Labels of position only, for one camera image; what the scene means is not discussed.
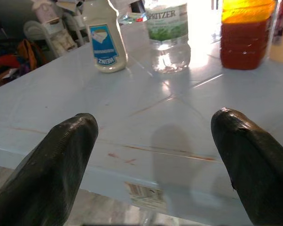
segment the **tile floor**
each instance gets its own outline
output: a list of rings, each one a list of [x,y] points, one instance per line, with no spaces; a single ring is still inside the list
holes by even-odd
[[[13,170],[0,167],[0,187],[5,183]],[[90,225],[138,225],[144,222],[147,211],[111,199],[106,196],[79,190],[69,219],[64,226]],[[150,225],[164,226],[205,226],[189,220],[157,214]]]

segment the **orange juice bottle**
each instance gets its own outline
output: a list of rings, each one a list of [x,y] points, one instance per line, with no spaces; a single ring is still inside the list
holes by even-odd
[[[274,0],[224,0],[221,61],[230,69],[252,70],[264,58]]]

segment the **table surface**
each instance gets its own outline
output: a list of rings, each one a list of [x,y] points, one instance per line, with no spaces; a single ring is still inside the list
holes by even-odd
[[[237,109],[283,145],[283,64],[224,69],[210,33],[190,36],[191,63],[181,73],[152,71],[140,23],[122,27],[129,55],[123,71],[97,71],[87,44],[0,87],[0,166],[15,168],[54,125],[91,113],[100,132],[81,188],[131,203],[125,182],[157,187],[170,215],[250,224],[210,120],[224,106]]]

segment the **blue label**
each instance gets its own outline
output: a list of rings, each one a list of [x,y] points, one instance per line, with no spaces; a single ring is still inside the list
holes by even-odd
[[[107,25],[90,27],[94,48],[94,57],[99,65],[112,65],[118,56]]]

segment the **white squeeze bottle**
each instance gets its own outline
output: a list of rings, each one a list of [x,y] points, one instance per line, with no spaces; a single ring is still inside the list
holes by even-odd
[[[82,16],[96,68],[104,73],[124,69],[127,53],[117,23],[118,11],[109,0],[85,0]]]
[[[146,0],[145,8],[153,70],[184,70],[190,63],[187,0]]]

